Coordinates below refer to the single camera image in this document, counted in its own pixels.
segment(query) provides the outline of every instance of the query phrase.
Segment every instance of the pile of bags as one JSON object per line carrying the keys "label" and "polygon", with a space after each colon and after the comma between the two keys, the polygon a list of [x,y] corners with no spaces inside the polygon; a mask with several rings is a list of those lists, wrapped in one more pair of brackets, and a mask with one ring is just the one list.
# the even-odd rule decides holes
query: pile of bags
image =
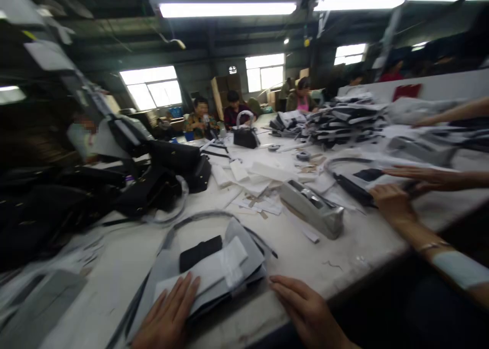
{"label": "pile of bags", "polygon": [[336,144],[354,145],[380,136],[387,126],[385,107],[375,103],[369,92],[356,93],[336,97],[328,107],[307,116],[299,111],[279,113],[270,127],[274,136],[294,137],[331,149]]}

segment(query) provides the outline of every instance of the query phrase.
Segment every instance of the black handbag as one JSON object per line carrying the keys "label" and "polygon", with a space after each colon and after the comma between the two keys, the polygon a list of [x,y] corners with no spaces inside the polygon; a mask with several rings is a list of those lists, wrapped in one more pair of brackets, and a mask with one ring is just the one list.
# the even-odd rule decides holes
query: black handbag
{"label": "black handbag", "polygon": [[115,201],[114,209],[129,218],[138,219],[150,209],[172,210],[181,195],[182,186],[172,171],[160,166],[150,166]]}
{"label": "black handbag", "polygon": [[[241,115],[250,116],[250,127],[239,128],[239,119]],[[244,146],[246,148],[255,149],[260,145],[260,140],[256,136],[255,130],[253,128],[253,112],[251,111],[241,111],[236,119],[236,130],[234,130],[234,145]]]}
{"label": "black handbag", "polygon": [[207,183],[210,178],[210,170],[212,166],[206,155],[201,155],[200,161],[194,169],[182,174],[188,184],[188,191],[191,194],[196,194],[207,190]]}
{"label": "black handbag", "polygon": [[193,172],[200,161],[200,149],[195,146],[160,140],[150,141],[149,146],[152,162],[177,174]]}

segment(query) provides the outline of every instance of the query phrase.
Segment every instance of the pink shirt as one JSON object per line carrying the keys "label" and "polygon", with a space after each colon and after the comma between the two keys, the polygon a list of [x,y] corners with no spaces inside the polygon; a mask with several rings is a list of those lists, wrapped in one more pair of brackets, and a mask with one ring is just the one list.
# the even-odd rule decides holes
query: pink shirt
{"label": "pink shirt", "polygon": [[297,109],[299,111],[309,111],[307,97],[297,97]]}

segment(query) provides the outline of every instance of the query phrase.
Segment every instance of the white wall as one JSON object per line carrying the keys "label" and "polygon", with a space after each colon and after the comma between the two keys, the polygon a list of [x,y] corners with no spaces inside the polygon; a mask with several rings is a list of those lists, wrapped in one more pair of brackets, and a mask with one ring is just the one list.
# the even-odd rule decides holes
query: white wall
{"label": "white wall", "polygon": [[[426,100],[473,99],[489,96],[489,69],[464,71],[454,74],[426,76],[422,78],[396,80],[394,82],[366,84],[364,87],[377,98],[390,102],[397,87],[422,84],[419,98]],[[338,95],[345,95],[350,86],[340,88]]]}

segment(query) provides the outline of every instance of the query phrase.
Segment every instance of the hand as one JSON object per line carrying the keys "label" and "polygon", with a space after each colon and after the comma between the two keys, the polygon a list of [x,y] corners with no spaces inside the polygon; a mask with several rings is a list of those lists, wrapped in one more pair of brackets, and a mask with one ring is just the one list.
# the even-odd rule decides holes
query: hand
{"label": "hand", "polygon": [[306,283],[284,276],[271,276],[270,287],[290,316],[308,349],[352,347],[324,299]]}
{"label": "hand", "polygon": [[416,127],[423,127],[423,126],[434,126],[440,121],[436,119],[435,116],[427,117],[424,119],[421,119],[419,121],[416,121],[411,127],[416,128]]}
{"label": "hand", "polygon": [[408,194],[397,185],[377,185],[370,190],[378,210],[392,226],[417,223],[418,216],[409,201]]}
{"label": "hand", "polygon": [[166,300],[166,289],[160,294],[141,324],[132,342],[132,349],[183,347],[183,326],[194,303],[200,277],[197,277],[192,284],[190,284],[191,280],[191,273],[188,273],[185,279],[180,277]]}
{"label": "hand", "polygon": [[406,177],[423,181],[416,185],[416,189],[419,191],[459,191],[471,188],[470,180],[463,172],[410,166],[394,167],[385,169],[384,173],[395,177]]}

